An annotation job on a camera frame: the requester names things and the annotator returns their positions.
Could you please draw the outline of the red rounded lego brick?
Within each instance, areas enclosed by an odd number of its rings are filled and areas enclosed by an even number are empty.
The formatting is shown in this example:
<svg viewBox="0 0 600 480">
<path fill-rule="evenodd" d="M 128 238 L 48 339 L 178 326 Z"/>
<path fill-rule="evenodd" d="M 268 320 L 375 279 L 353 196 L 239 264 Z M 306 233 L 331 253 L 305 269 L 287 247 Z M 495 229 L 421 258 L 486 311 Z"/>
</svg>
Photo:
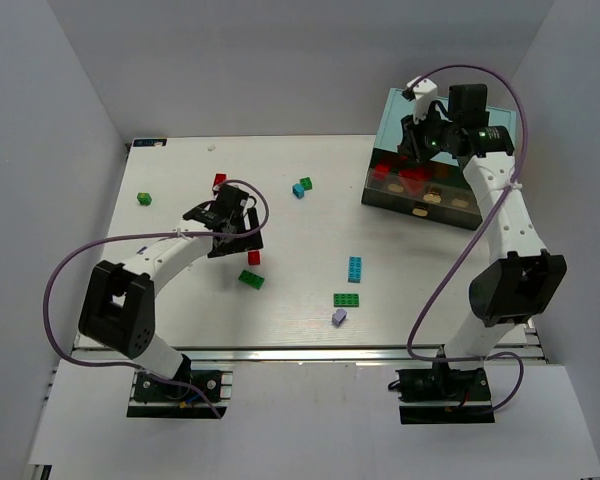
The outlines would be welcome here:
<svg viewBox="0 0 600 480">
<path fill-rule="evenodd" d="M 399 171 L 400 181 L 404 191 L 412 197 L 420 197 L 426 183 L 431 178 L 430 171 L 425 167 L 409 168 Z"/>
</svg>

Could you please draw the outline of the small red square lego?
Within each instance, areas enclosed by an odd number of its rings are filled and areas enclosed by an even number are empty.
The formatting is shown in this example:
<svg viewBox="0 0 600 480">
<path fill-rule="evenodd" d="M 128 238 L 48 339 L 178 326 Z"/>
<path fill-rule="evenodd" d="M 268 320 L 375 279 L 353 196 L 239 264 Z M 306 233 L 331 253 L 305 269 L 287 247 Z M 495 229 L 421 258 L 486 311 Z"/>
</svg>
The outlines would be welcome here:
<svg viewBox="0 0 600 480">
<path fill-rule="evenodd" d="M 247 259 L 250 266 L 259 265 L 261 263 L 260 252 L 257 250 L 249 251 Z"/>
</svg>

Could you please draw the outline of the green long lego brick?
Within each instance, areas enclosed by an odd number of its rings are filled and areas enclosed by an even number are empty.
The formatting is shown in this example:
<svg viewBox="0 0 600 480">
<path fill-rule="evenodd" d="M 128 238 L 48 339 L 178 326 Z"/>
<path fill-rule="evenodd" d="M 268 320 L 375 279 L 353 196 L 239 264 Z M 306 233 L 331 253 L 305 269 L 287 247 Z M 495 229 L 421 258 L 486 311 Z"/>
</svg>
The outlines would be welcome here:
<svg viewBox="0 0 600 480">
<path fill-rule="evenodd" d="M 333 306 L 338 308 L 358 307 L 360 297 L 357 293 L 334 293 Z"/>
</svg>

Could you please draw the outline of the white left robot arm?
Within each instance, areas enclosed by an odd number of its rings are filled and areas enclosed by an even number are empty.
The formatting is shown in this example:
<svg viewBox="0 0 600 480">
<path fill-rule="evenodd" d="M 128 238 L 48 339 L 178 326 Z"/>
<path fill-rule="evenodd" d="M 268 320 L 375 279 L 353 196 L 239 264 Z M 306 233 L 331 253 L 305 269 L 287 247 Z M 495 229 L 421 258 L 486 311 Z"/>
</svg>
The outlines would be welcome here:
<svg viewBox="0 0 600 480">
<path fill-rule="evenodd" d="M 198 208 L 142 252 L 119 262 L 100 261 L 92 270 L 79 318 L 79 333 L 168 381 L 189 381 L 191 360 L 156 333 L 155 299 L 182 270 L 196 260 L 263 246 L 257 210 L 227 219 L 212 218 Z"/>
</svg>

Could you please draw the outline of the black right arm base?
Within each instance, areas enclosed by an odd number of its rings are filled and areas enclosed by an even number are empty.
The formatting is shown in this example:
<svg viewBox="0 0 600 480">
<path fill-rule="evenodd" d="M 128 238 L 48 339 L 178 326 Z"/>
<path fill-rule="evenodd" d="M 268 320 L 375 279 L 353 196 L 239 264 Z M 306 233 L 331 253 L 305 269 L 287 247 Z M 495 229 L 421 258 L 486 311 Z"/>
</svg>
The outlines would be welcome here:
<svg viewBox="0 0 600 480">
<path fill-rule="evenodd" d="M 491 391 L 483 368 L 450 370 L 446 364 L 402 369 L 387 386 L 398 394 L 402 425 L 492 424 Z"/>
</svg>

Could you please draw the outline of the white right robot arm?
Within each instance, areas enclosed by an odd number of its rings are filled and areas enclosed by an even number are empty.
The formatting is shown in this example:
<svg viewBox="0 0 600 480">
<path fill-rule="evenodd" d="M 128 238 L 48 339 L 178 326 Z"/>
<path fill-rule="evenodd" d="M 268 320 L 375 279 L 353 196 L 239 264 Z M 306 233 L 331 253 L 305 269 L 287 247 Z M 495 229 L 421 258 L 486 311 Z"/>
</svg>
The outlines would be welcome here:
<svg viewBox="0 0 600 480">
<path fill-rule="evenodd" d="M 412 80 L 403 95 L 414 107 L 401 121 L 399 153 L 416 164 L 449 154 L 482 218 L 465 249 L 486 238 L 489 265 L 469 285 L 470 311 L 461 327 L 428 360 L 475 371 L 506 333 L 546 309 L 566 274 L 566 260 L 550 253 L 534 228 L 517 180 L 521 159 L 509 131 L 489 123 L 486 86 L 450 87 L 445 112 L 436 108 L 438 89 L 429 79 Z"/>
</svg>

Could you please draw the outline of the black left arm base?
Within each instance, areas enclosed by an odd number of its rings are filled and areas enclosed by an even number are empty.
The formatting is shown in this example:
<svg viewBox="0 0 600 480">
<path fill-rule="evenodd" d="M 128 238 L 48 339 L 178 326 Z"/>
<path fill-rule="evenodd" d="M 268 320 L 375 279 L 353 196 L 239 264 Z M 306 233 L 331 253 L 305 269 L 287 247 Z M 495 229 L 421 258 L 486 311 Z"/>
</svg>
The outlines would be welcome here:
<svg viewBox="0 0 600 480">
<path fill-rule="evenodd" d="M 132 382 L 126 416 L 139 419 L 219 420 L 228 408 L 233 372 L 194 369 L 189 374 L 194 386 L 168 385 L 145 372 Z"/>
</svg>

